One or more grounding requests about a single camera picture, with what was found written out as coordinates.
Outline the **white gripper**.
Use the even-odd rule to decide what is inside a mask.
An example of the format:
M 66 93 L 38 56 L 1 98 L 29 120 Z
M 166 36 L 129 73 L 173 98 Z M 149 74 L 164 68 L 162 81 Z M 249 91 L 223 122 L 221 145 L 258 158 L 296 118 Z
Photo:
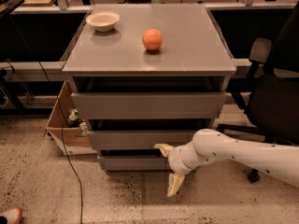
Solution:
M 179 188 L 181 187 L 185 175 L 193 170 L 189 167 L 183 158 L 183 152 L 185 150 L 190 151 L 189 148 L 185 146 L 172 147 L 168 144 L 155 144 L 155 148 L 158 148 L 164 157 L 168 157 L 169 165 L 174 172 L 169 175 L 167 196 L 172 197 L 177 194 Z

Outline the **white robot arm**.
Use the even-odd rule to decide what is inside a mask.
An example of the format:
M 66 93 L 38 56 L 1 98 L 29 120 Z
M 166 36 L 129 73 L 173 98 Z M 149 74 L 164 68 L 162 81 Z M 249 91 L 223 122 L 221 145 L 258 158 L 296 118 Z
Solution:
M 185 145 L 155 144 L 154 147 L 168 158 L 172 170 L 168 197 L 177 194 L 185 175 L 192 170 L 227 159 L 299 186 L 299 147 L 238 140 L 212 129 L 199 130 Z

